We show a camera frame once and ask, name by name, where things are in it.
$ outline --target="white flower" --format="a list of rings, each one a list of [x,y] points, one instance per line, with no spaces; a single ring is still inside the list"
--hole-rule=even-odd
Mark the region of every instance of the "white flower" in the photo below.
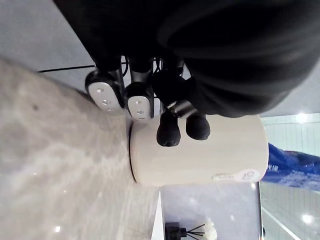
[[[206,222],[204,223],[204,226],[203,226],[204,238],[206,240],[217,240],[218,234],[214,226],[215,226],[214,222],[207,217]]]

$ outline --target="marble countertop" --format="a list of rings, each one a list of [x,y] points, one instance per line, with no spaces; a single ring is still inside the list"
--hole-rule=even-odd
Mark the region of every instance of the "marble countertop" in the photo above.
[[[159,189],[133,180],[124,115],[8,61],[0,76],[0,239],[151,239]]]

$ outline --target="ceiling light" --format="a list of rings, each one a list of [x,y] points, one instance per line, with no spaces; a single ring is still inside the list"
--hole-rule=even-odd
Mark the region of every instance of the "ceiling light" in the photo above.
[[[302,215],[302,221],[304,221],[306,224],[310,224],[314,221],[314,217],[308,214]]]
[[[307,122],[308,116],[305,113],[299,113],[298,115],[295,116],[295,119],[298,123],[303,124]]]

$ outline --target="blue banner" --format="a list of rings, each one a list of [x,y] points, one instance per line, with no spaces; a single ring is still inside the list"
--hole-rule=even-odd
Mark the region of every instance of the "blue banner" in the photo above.
[[[269,162],[262,181],[320,191],[320,157],[283,151],[269,143]]]

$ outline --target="white cylindrical container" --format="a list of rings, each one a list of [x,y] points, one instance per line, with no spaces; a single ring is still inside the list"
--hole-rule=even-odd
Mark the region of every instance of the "white cylindrical container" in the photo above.
[[[257,182],[268,165],[268,141],[259,116],[228,118],[208,115],[211,134],[198,141],[179,119],[178,146],[163,147],[156,135],[160,117],[135,122],[130,135],[130,160],[135,180],[143,185]]]

